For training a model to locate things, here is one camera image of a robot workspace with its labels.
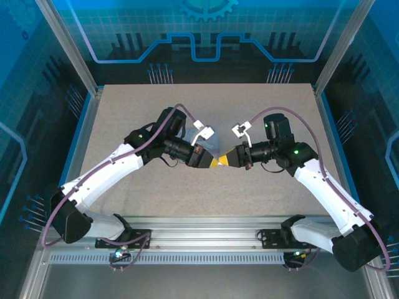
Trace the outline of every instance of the transparent panel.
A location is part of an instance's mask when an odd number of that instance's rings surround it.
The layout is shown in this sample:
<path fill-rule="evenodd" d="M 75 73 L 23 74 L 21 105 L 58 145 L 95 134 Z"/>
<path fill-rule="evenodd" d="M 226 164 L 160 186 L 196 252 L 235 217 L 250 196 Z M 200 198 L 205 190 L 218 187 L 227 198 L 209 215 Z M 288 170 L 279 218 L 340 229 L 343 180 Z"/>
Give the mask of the transparent panel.
<path fill-rule="evenodd" d="M 98 84 L 314 83 L 358 1 L 54 3 Z"/>
<path fill-rule="evenodd" d="M 0 3 L 0 39 L 0 298 L 16 298 L 87 91 L 34 1 Z"/>
<path fill-rule="evenodd" d="M 397 1 L 376 0 L 325 89 L 360 202 L 392 221 L 393 243 L 399 237 L 398 20 Z M 398 249 L 390 250 L 388 276 L 398 283 Z"/>

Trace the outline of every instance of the work surface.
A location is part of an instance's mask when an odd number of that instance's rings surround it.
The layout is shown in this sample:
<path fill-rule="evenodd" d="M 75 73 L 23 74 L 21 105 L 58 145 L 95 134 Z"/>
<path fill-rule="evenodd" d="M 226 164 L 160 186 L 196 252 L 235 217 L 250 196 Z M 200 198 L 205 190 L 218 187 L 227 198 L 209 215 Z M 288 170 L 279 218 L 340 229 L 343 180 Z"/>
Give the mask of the work surface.
<path fill-rule="evenodd" d="M 326 168 L 338 179 L 324 126 L 309 84 L 106 85 L 100 100 L 82 173 L 98 164 L 132 130 L 156 121 L 164 108 L 184 104 L 219 134 L 221 154 L 243 142 L 231 131 L 261 110 L 287 107 L 301 115 L 317 135 Z M 305 126 L 285 113 L 297 141 L 315 149 Z M 192 127 L 189 119 L 187 127 Z M 266 140 L 262 118 L 248 131 L 252 142 Z M 277 170 L 275 162 L 266 165 Z M 281 216 L 326 214 L 313 195 L 287 172 L 272 174 L 218 166 L 167 167 L 160 159 L 128 175 L 90 208 L 124 216 Z"/>

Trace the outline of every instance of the enclosure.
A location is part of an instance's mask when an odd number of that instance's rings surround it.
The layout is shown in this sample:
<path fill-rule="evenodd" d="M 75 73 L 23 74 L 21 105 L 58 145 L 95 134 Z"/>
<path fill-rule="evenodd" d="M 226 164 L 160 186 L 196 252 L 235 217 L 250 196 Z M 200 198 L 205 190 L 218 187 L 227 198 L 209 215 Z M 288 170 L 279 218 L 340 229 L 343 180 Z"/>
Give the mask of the enclosure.
<path fill-rule="evenodd" d="M 1 298 L 395 298 L 395 231 L 389 272 L 348 273 L 328 253 L 314 264 L 327 277 L 265 265 L 283 251 L 259 247 L 259 229 L 296 214 L 332 221 L 288 174 L 259 166 L 194 176 L 154 161 L 105 193 L 94 211 L 153 230 L 150 250 L 125 273 L 109 269 L 94 240 L 50 249 L 38 240 L 46 186 L 85 173 L 179 102 L 216 129 L 215 156 L 242 142 L 235 123 L 293 109 L 352 197 L 397 218 L 396 1 L 4 0 L 0 17 Z M 252 130 L 265 138 L 260 124 Z"/>

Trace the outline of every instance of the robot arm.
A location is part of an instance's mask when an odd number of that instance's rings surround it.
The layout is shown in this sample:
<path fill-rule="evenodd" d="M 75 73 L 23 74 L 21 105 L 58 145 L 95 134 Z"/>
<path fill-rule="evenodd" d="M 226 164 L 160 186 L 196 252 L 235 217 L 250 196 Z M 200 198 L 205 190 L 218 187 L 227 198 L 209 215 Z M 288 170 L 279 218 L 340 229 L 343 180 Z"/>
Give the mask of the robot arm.
<path fill-rule="evenodd" d="M 171 111 L 172 108 L 163 110 L 157 122 L 132 131 L 123 144 L 87 173 L 65 183 L 60 189 L 55 188 L 48 192 L 46 197 L 49 198 L 49 214 L 66 194 L 70 194 L 52 222 L 65 243 L 73 243 L 83 237 L 129 240 L 130 232 L 126 230 L 131 228 L 121 216 L 106 216 L 90 212 L 88 209 L 106 190 L 152 159 L 160 158 L 165 153 L 172 159 L 184 161 L 189 167 L 209 168 L 211 163 L 214 163 L 213 156 L 195 143 L 198 137 L 208 139 L 214 133 L 213 130 L 196 121 L 195 126 L 199 133 L 190 144 L 182 139 L 185 135 L 186 115 L 175 110 L 166 120 Z M 178 138 L 176 136 L 180 131 L 182 136 Z"/>
<path fill-rule="evenodd" d="M 250 127 L 249 122 L 245 122 L 233 127 L 233 131 L 239 138 L 248 137 L 246 131 Z M 249 170 L 254 163 L 276 160 L 282 169 L 316 197 L 336 224 L 336 227 L 331 227 L 312 222 L 305 216 L 294 216 L 282 224 L 282 235 L 334 254 L 338 262 L 351 272 L 380 255 L 382 250 L 376 238 L 359 214 L 361 213 L 380 235 L 387 231 L 385 220 L 374 217 L 370 211 L 357 203 L 326 169 L 325 176 L 322 174 L 318 155 L 306 143 L 295 142 L 288 119 L 283 114 L 266 116 L 264 127 L 269 141 L 256 144 L 244 142 L 222 156 L 219 162 Z M 356 213 L 334 189 L 355 207 Z"/>

